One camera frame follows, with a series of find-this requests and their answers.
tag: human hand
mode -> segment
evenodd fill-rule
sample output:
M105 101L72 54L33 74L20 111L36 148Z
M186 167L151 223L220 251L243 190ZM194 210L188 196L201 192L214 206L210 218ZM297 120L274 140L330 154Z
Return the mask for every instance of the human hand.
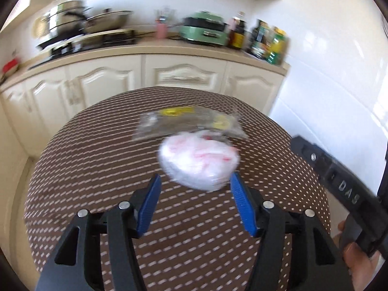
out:
M338 229L342 232L344 227L345 221L340 222ZM352 272L352 281L355 291L363 291L370 283L378 265L379 257L380 253L375 252L375 254L369 258L356 243L351 243L344 248L343 259Z

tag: gas stove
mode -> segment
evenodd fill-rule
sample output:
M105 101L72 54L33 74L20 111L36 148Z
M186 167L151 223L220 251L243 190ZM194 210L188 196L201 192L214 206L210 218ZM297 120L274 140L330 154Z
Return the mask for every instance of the gas stove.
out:
M84 51L107 47L135 45L137 40L136 31L127 29L84 35L76 39L66 40L65 42L52 47L49 50L50 56L48 58L29 67L28 69L33 69L47 62Z

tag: green lid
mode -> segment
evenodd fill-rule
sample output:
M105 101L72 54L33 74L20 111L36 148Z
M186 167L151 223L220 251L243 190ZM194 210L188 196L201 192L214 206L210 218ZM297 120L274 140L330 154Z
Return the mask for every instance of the green lid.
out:
M220 24L224 23L224 19L216 14L207 12L207 11L201 11L194 13L191 17L193 18L203 18L205 20L208 20L209 22L217 22Z

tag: bottle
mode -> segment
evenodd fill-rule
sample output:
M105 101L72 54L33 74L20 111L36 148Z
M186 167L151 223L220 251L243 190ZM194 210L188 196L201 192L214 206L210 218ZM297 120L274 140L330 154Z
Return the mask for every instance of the bottle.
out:
M266 22L257 20L257 27L252 30L250 45L247 52L259 59L263 59L268 51L269 26Z
M286 45L286 32L275 27L274 37L267 52L267 62L280 64Z
M237 17L234 18L234 29L230 30L228 47L232 49L241 50L244 44L245 37L245 21L242 20L244 12L240 12Z

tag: brown tablecloth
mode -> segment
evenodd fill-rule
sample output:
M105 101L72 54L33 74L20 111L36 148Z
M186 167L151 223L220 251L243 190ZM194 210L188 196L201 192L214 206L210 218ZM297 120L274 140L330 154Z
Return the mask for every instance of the brown tablecloth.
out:
M180 105L225 113L237 108L249 136L249 141L232 140L240 151L242 179L285 210L314 209L329 231L325 191L310 167L291 153L290 136L275 122L236 98L194 89L145 88L82 111L42 153L25 210L38 270L78 210L110 209L158 172L162 193L151 227L143 238L134 240L147 289L244 290L259 240L244 230L229 186L206 193L171 182L156 157L163 138L131 142L141 113ZM289 235L279 290L287 288L290 242ZM105 289L112 290L106 236L101 244Z

